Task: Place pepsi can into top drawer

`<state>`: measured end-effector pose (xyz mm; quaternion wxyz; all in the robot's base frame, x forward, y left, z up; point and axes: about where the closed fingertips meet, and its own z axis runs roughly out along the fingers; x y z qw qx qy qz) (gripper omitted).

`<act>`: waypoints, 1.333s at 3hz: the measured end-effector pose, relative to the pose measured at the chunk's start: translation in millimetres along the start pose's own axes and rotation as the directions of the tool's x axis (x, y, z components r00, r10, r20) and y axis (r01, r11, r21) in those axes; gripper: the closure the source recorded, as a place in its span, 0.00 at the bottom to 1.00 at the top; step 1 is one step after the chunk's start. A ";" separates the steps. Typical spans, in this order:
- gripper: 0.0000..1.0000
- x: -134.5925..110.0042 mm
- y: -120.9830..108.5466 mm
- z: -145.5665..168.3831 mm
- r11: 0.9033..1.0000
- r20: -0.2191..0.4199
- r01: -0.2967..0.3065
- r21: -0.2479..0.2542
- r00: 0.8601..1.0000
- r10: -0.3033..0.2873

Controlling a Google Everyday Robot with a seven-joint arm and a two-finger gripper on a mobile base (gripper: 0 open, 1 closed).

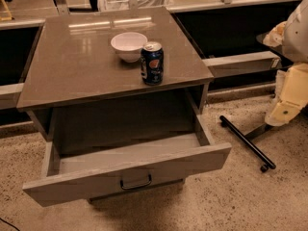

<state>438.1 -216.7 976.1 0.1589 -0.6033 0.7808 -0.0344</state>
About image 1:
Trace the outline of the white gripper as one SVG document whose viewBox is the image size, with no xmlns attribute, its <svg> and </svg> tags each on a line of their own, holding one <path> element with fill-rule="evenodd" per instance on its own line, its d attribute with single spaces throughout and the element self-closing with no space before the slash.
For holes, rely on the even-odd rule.
<svg viewBox="0 0 308 231">
<path fill-rule="evenodd" d="M 308 104 L 308 64 L 294 64 L 278 73 L 278 101 L 269 105 L 265 115 L 265 123 L 270 126 L 288 124 Z"/>
</svg>

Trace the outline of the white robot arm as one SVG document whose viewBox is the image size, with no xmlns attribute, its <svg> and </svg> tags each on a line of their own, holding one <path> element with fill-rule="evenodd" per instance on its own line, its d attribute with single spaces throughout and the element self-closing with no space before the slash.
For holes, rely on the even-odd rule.
<svg viewBox="0 0 308 231">
<path fill-rule="evenodd" d="M 282 55 L 294 63 L 286 72 L 277 71 L 275 97 L 265 116 L 266 124 L 282 126 L 308 104 L 308 0 L 302 0 L 286 21 L 272 28 L 262 43 L 280 46 Z"/>
</svg>

